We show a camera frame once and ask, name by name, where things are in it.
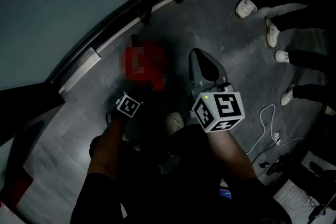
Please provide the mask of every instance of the shoe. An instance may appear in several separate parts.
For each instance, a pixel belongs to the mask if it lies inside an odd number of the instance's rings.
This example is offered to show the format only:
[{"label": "shoe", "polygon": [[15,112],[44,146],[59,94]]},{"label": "shoe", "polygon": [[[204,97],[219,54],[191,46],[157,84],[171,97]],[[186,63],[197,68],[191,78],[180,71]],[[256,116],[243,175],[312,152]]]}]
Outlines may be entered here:
[{"label": "shoe", "polygon": [[270,47],[274,48],[277,44],[280,31],[272,23],[271,17],[268,16],[266,17],[266,25],[267,25],[267,43]]},{"label": "shoe", "polygon": [[236,6],[236,14],[243,19],[251,14],[252,11],[257,11],[257,6],[251,0],[242,0]]},{"label": "shoe", "polygon": [[288,52],[284,50],[277,50],[275,53],[277,62],[289,62]]},{"label": "shoe", "polygon": [[288,91],[281,98],[281,105],[285,106],[288,104],[293,98],[293,88],[294,86],[289,87]]},{"label": "shoe", "polygon": [[172,136],[179,129],[184,127],[184,122],[178,112],[173,112],[167,115],[165,125],[169,136]]}]

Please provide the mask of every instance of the black sleeve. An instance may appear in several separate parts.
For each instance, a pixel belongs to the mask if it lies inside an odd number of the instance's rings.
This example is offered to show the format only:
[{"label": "black sleeve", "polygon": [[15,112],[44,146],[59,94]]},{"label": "black sleeve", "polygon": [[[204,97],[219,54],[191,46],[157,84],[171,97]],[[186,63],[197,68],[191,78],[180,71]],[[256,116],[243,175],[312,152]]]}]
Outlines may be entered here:
[{"label": "black sleeve", "polygon": [[88,175],[72,212],[71,224],[121,222],[123,217],[115,184],[107,175]]},{"label": "black sleeve", "polygon": [[240,183],[233,189],[232,197],[233,200],[238,200],[239,208],[244,209],[241,216],[246,223],[292,223],[284,208],[268,194],[268,188],[256,178]]}]

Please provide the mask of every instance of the concrete floor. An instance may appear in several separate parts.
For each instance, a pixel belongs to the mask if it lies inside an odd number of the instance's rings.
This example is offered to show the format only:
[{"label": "concrete floor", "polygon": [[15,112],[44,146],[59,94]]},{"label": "concrete floor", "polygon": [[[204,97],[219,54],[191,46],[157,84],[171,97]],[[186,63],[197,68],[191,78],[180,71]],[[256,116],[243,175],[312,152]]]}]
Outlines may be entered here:
[{"label": "concrete floor", "polygon": [[[241,93],[246,118],[232,133],[245,151],[261,135],[259,112],[276,105],[274,131],[284,143],[304,137],[321,109],[320,103],[293,100],[280,106],[280,98],[291,83],[324,83],[317,71],[279,64],[275,49],[266,44],[265,16],[282,14],[301,5],[288,4],[264,8],[245,19],[239,19],[234,8],[239,0],[185,0],[163,6],[152,14],[151,23],[137,23],[113,41],[100,56],[102,59],[66,94],[66,104],[47,127],[24,169],[34,179],[18,204],[18,210],[32,223],[69,223],[72,210],[82,188],[89,166],[89,145],[106,127],[105,114],[117,93],[123,77],[119,73],[118,56],[132,34],[143,40],[159,40],[172,61],[167,93],[156,100],[149,113],[129,122],[125,136],[134,145],[145,148],[158,162],[166,158],[164,117],[179,111],[186,120],[186,97],[191,90],[188,79],[188,54],[201,48],[216,57],[226,68],[235,90]],[[319,29],[288,30],[280,34],[276,49],[303,49],[327,54],[326,32]],[[272,144],[269,135],[271,109],[264,113],[267,133],[251,159]],[[277,146],[261,156],[269,162],[295,148],[297,141]],[[256,167],[256,173],[262,172]],[[270,184],[278,175],[266,173],[261,181]]]}]

